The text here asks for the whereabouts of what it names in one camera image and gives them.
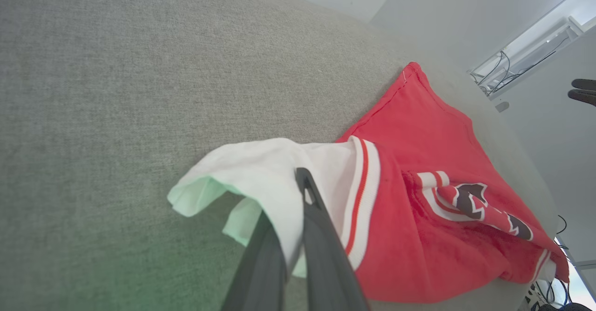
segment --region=gray fabric surface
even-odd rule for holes
[[[0,0],[0,309],[217,309],[243,251],[221,234],[238,198],[184,218],[168,190],[225,143],[334,141],[409,61],[553,232],[543,181],[488,100],[356,20],[300,0]],[[523,294],[497,280],[373,306],[514,309]],[[287,309],[305,298],[292,279]]]

